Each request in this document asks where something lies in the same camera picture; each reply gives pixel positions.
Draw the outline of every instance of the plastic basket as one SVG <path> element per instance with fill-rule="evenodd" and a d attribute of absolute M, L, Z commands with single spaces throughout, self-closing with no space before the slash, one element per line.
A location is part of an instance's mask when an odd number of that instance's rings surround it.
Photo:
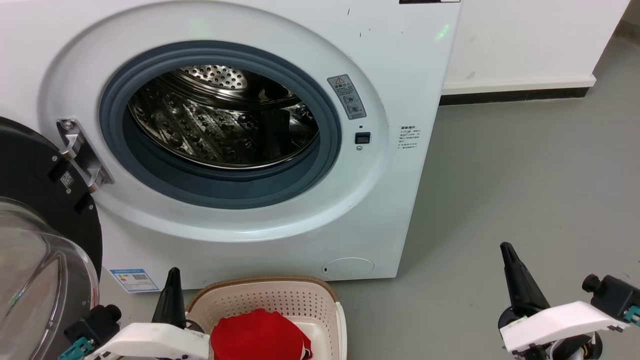
<path fill-rule="evenodd" d="M 249 277 L 200 290 L 187 306 L 187 319 L 210 334 L 220 319 L 255 309 L 278 311 L 311 340 L 312 360 L 346 360 L 346 321 L 338 296 L 314 277 Z"/>

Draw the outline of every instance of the brown basket rim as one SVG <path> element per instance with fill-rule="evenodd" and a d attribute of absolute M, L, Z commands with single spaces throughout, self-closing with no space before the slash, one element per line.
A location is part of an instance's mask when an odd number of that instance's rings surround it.
<path fill-rule="evenodd" d="M 335 290 L 333 290 L 333 288 L 326 281 L 320 280 L 317 277 L 312 277 L 312 276 L 253 276 L 253 277 L 241 277 L 240 279 L 234 279 L 234 280 L 220 281 L 220 282 L 216 282 L 215 284 L 211 284 L 211 285 L 207 286 L 206 288 L 203 288 L 202 290 L 198 291 L 198 293 L 196 294 L 195 297 L 193 297 L 193 299 L 191 299 L 191 301 L 189 302 L 189 305 L 187 305 L 186 311 L 188 313 L 190 313 L 191 310 L 193 310 L 193 306 L 196 304 L 196 302 L 198 300 L 200 300 L 200 298 L 202 298 L 206 293 L 208 293 L 208 292 L 210 292 L 212 290 L 215 290 L 215 289 L 224 288 L 224 287 L 227 287 L 227 286 L 234 286 L 234 285 L 253 284 L 253 283 L 257 283 L 257 282 L 281 282 L 281 281 L 311 282 L 312 284 L 320 285 L 331 295 L 331 298 L 333 299 L 333 302 L 340 301 L 340 298 L 338 298 L 338 294 L 336 294 Z"/>

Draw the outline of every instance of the teal connector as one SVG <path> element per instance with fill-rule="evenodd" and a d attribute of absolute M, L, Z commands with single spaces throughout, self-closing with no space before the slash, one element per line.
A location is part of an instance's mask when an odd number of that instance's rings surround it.
<path fill-rule="evenodd" d="M 625 320 L 640 326 L 640 307 L 633 305 L 627 310 Z"/>
<path fill-rule="evenodd" d="M 86 338 L 79 338 L 67 351 L 58 356 L 58 360 L 80 360 L 92 350 L 93 345 Z"/>

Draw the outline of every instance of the qr code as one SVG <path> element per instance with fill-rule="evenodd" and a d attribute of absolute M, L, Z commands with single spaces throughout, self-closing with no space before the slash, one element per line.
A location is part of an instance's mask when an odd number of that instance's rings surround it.
<path fill-rule="evenodd" d="M 60 178 L 60 181 L 62 181 L 62 183 L 65 185 L 65 188 L 68 189 L 69 186 L 71 186 L 71 184 L 74 183 L 74 178 L 67 171 L 67 172 L 65 172 L 64 175 L 62 175 L 62 177 Z"/>

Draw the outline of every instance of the screw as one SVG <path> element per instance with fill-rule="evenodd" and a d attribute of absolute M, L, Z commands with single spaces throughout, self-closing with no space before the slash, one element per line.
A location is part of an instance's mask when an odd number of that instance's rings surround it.
<path fill-rule="evenodd" d="M 62 122 L 62 127 L 67 130 L 71 130 L 74 128 L 74 123 L 71 120 L 65 120 Z"/>

